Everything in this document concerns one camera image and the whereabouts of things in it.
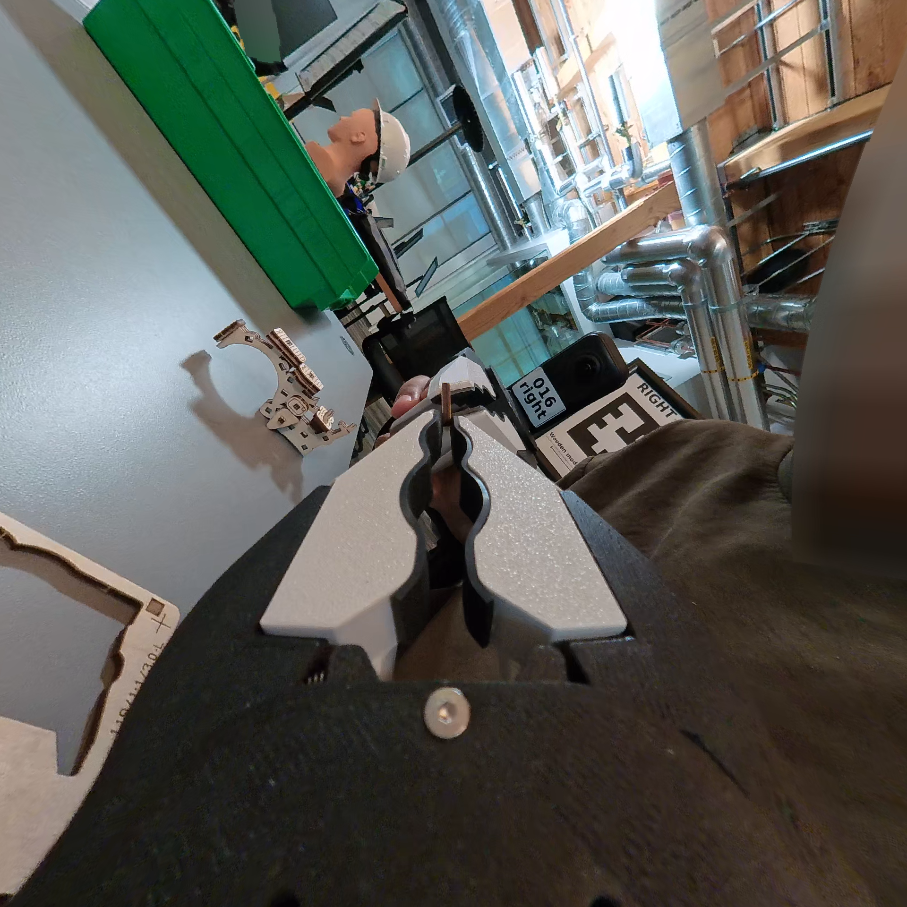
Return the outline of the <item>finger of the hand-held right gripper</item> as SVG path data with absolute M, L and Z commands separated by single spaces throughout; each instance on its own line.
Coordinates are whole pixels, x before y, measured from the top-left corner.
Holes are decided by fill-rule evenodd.
M 427 386 L 426 398 L 440 408 L 441 383 L 449 382 L 453 391 L 453 415 L 485 410 L 494 413 L 498 402 L 493 377 L 478 361 L 466 355 L 455 357 L 436 373 Z
M 391 430 L 388 472 L 409 473 L 425 466 L 431 466 L 433 472 L 459 471 L 457 436 L 453 416 L 445 420 L 436 405 L 416 407 Z

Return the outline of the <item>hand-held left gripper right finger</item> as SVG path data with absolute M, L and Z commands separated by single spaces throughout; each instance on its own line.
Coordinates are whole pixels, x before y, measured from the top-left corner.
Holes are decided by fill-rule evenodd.
M 618 637 L 628 618 L 561 490 L 486 432 L 453 418 L 464 543 L 463 612 L 480 646 L 533 649 Z

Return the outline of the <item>silver elbow pipe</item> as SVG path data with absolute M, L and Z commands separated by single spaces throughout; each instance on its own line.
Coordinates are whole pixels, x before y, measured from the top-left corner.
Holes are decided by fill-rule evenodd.
M 718 226 L 694 226 L 631 240 L 607 254 L 616 267 L 656 265 L 686 259 L 702 268 L 709 285 L 709 315 L 727 377 L 730 420 L 765 428 L 765 404 L 757 384 L 752 335 L 745 320 L 742 288 L 727 233 Z
M 730 418 L 727 377 L 709 315 L 709 285 L 700 266 L 686 259 L 648 266 L 625 266 L 618 272 L 602 272 L 596 287 L 600 293 L 611 297 L 664 296 L 666 287 L 672 287 L 682 303 L 712 417 Z

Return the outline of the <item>grey desk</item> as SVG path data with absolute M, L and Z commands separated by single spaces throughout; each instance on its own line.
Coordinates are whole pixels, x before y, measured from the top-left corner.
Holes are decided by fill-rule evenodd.
M 185 619 L 356 439 L 302 458 L 258 413 L 266 357 L 214 334 L 282 327 L 350 424 L 371 370 L 288 307 L 78 7 L 2 2 L 2 512 Z

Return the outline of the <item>person's right hand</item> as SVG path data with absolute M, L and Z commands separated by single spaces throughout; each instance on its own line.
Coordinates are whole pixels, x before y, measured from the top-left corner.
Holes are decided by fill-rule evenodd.
M 416 376 L 402 384 L 391 407 L 391 418 L 386 423 L 385 431 L 376 438 L 374 448 L 389 440 L 390 428 L 395 422 L 426 399 L 430 382 L 428 376 Z M 457 544 L 463 545 L 471 531 L 473 520 L 462 510 L 460 469 L 454 464 L 443 468 L 436 465 L 431 479 L 432 500 L 427 513 L 438 535 L 446 534 Z

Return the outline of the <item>black monitor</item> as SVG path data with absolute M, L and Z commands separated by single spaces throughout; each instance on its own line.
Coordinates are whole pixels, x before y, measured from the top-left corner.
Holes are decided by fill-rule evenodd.
M 361 345 L 373 372 L 369 402 L 392 405 L 402 384 L 416 376 L 435 375 L 471 345 L 446 297 L 420 311 L 384 318 Z

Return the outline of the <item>wooden railing beam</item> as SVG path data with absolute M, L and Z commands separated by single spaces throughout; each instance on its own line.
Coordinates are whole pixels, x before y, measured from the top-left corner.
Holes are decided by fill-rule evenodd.
M 459 316 L 462 334 L 468 342 L 473 341 L 680 207 L 674 183 L 638 199 L 627 210 Z

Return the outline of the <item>wooden model assembly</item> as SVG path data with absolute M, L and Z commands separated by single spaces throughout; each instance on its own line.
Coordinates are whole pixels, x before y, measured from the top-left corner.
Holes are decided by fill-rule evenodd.
M 284 437 L 299 454 L 310 454 L 358 432 L 358 425 L 336 420 L 334 411 L 320 403 L 323 383 L 283 329 L 276 327 L 262 335 L 239 319 L 213 339 L 220 348 L 246 346 L 266 356 L 275 369 L 277 387 L 259 412 L 266 419 L 266 427 Z

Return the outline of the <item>white table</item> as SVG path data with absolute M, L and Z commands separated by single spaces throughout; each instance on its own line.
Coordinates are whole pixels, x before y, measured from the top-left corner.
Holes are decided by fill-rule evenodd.
M 521 244 L 517 247 L 506 249 L 494 256 L 489 256 L 485 263 L 492 267 L 518 265 L 521 262 L 531 261 L 538 256 L 548 257 L 550 255 L 549 244 L 544 241 L 531 241 Z

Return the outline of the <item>mannequin head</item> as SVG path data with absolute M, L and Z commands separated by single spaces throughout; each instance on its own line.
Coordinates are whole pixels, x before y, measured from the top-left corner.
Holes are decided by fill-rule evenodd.
M 304 148 L 334 198 L 339 198 L 363 162 L 378 151 L 376 111 L 372 108 L 353 111 L 330 127 L 327 136 L 327 144 L 310 141 Z

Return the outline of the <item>laser-cut plywood sheet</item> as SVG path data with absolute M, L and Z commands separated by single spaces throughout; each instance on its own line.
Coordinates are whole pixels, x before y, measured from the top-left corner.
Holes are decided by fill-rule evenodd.
M 13 549 L 45 554 L 134 608 L 111 652 L 115 671 L 88 724 L 74 774 L 58 772 L 54 732 L 1 718 L 1 888 L 3 894 L 14 894 L 72 822 L 143 683 L 177 629 L 180 613 L 172 603 L 5 513 L 1 532 Z

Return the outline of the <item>flexible foil duct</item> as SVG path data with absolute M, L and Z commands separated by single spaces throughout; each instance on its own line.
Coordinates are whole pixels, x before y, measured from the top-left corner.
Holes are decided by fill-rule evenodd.
M 750 294 L 744 308 L 754 329 L 809 334 L 816 302 L 816 295 Z

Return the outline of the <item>silver vertical duct pipe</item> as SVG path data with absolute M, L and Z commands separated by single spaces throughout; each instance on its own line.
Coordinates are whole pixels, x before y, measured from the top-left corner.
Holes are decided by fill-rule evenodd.
M 667 142 L 668 159 L 686 225 L 725 226 L 717 165 L 702 119 Z

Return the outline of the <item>silver rectangular duct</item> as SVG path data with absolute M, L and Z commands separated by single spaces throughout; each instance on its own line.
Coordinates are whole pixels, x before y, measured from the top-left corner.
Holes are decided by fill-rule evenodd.
M 726 91 L 706 2 L 658 1 L 655 11 L 666 69 L 656 142 L 665 142 L 722 106 Z

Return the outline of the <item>wooden wall ledge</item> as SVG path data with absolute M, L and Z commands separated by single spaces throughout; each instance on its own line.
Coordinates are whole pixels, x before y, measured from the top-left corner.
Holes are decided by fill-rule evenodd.
M 752 171 L 765 171 L 872 130 L 889 90 L 890 85 L 882 85 L 766 135 L 724 161 L 724 181 L 741 180 Z

